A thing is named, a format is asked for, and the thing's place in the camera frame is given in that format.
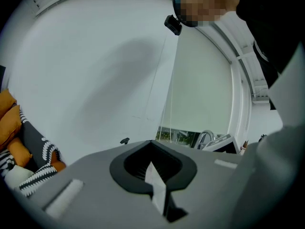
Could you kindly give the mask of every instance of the person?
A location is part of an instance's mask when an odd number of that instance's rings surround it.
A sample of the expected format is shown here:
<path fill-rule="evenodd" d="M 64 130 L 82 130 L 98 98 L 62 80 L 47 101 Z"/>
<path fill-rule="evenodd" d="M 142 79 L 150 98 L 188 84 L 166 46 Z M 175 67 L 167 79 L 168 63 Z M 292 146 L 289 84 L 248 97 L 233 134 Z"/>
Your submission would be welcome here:
<path fill-rule="evenodd" d="M 304 39 L 302 0 L 173 0 L 182 24 L 196 27 L 235 11 L 254 37 L 253 49 L 268 88 Z"/>

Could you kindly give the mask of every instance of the faucet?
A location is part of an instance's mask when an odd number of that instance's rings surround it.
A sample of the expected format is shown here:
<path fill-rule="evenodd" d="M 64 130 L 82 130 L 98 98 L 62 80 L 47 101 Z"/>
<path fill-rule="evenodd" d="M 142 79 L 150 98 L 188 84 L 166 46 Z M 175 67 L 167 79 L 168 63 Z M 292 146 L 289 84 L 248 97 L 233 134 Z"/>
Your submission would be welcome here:
<path fill-rule="evenodd" d="M 203 149 L 203 148 L 204 148 L 204 147 L 201 148 L 201 142 L 202 142 L 202 140 L 204 140 L 204 137 L 205 137 L 207 134 L 210 136 L 211 141 L 214 141 L 214 140 L 215 140 L 214 133 L 211 132 L 210 130 L 205 130 L 205 131 L 203 131 L 203 132 L 201 132 L 201 133 L 199 134 L 199 136 L 198 136 L 198 138 L 197 138 L 197 141 L 196 141 L 196 144 L 195 144 L 194 148 L 196 148 L 196 149 Z"/>

